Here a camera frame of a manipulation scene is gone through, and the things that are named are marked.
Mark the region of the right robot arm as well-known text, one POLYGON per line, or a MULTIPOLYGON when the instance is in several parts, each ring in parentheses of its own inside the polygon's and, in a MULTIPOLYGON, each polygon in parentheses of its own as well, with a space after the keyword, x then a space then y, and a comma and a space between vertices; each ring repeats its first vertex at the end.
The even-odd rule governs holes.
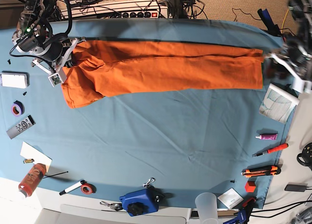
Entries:
POLYGON ((63 0, 68 13, 68 27, 65 32, 55 34, 48 21, 52 16, 60 16, 57 12, 58 0, 26 0, 21 12, 16 31, 12 35, 13 48, 9 55, 32 58, 32 65, 48 74, 52 86, 62 84, 67 76, 63 70, 66 66, 76 65, 75 47, 85 41, 84 37, 70 38, 73 18, 69 0, 63 0))

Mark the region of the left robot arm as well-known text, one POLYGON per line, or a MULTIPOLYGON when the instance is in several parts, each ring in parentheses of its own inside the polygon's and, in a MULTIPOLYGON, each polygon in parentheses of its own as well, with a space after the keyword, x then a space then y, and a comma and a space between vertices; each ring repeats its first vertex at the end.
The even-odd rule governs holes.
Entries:
POLYGON ((312 0, 288 0, 288 9, 298 24, 296 35, 283 35, 280 48, 266 55, 292 76, 292 88, 312 92, 312 0))

